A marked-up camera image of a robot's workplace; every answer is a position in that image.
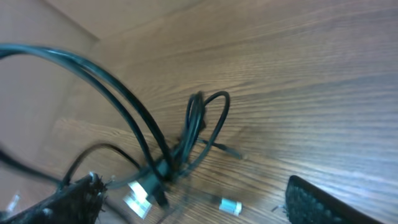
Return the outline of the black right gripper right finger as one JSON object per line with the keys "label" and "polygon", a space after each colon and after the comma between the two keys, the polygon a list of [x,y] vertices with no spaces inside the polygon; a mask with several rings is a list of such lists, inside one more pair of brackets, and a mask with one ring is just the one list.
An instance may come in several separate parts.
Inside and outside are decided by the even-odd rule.
{"label": "black right gripper right finger", "polygon": [[297,175],[290,176],[285,190],[285,213],[291,223],[381,223]]}

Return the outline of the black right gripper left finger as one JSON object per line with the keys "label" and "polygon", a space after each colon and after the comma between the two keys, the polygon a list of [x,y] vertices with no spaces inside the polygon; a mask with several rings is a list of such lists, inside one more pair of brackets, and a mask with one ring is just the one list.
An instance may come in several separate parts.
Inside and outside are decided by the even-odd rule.
{"label": "black right gripper left finger", "polygon": [[106,191],[98,175],[87,175],[34,206],[1,220],[1,224],[95,223]]}

